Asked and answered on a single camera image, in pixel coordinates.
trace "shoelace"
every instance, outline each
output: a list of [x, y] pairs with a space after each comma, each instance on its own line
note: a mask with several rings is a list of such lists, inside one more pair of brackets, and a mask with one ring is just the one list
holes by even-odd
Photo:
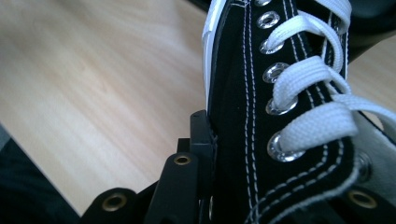
[[333, 102], [305, 112], [277, 133], [277, 150], [291, 155], [298, 153], [302, 155], [309, 148], [356, 135], [359, 129], [353, 119], [352, 111], [367, 111], [377, 115], [384, 126], [384, 132], [390, 138], [396, 139], [396, 114], [353, 95], [347, 82], [339, 75], [345, 62], [338, 35], [347, 32], [350, 24], [350, 4], [347, 0], [317, 0], [317, 2], [341, 19], [338, 34], [322, 20], [298, 11], [298, 16], [280, 24], [270, 34], [264, 47], [275, 49], [293, 35], [307, 31], [324, 36], [331, 43], [334, 52], [333, 64], [329, 66], [321, 57], [314, 56], [287, 67], [275, 82], [274, 98], [269, 104], [275, 111], [287, 111], [291, 106], [298, 104], [296, 101], [300, 92], [320, 81], [326, 83]]

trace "white rubber sole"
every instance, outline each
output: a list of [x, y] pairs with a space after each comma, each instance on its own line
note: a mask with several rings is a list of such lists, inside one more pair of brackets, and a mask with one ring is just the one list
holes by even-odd
[[207, 13], [204, 31], [202, 33], [202, 44], [204, 49], [203, 55], [203, 70], [204, 70], [204, 84], [206, 96], [206, 110], [208, 108], [209, 91], [210, 91], [210, 76], [212, 70], [212, 51], [213, 42], [215, 41], [216, 29], [219, 24], [219, 19], [226, 0], [212, 0], [210, 9]]

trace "dark fabric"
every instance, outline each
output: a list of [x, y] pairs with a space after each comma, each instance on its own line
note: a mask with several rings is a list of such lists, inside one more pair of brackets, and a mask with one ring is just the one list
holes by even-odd
[[0, 151], [0, 223], [78, 223], [77, 213], [11, 139]]
[[[297, 15], [296, 10], [294, 1], [256, 7], [253, 2], [244, 6], [235, 0], [228, 1], [222, 11], [209, 98], [209, 118], [218, 136], [215, 223], [279, 220], [285, 211], [339, 193], [338, 188], [344, 188], [351, 177], [354, 150], [348, 138], [308, 150], [292, 162], [274, 161], [266, 152], [276, 132], [313, 106], [331, 100], [324, 84], [318, 83], [299, 95], [299, 103], [289, 113], [273, 116], [265, 112], [274, 84], [262, 81], [264, 71], [274, 63], [293, 64], [319, 52], [318, 41], [311, 46], [311, 39], [300, 34], [285, 41], [274, 54], [260, 53], [262, 41], [277, 25]], [[267, 11], [279, 14], [280, 21], [272, 28], [259, 29], [256, 20]]]

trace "black canvas sneaker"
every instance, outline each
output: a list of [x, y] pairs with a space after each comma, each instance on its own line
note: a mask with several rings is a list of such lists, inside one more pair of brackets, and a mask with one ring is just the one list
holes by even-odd
[[347, 0], [212, 1], [203, 44], [214, 223], [277, 223], [356, 183], [361, 153], [396, 161], [396, 115], [345, 82], [350, 12]]

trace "light wood surface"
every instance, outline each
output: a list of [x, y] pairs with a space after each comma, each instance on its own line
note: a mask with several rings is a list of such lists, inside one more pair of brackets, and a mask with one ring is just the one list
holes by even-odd
[[[204, 21], [185, 0], [0, 0], [0, 122], [78, 213], [156, 181], [189, 137]], [[393, 110], [395, 52], [392, 38], [349, 72]]]

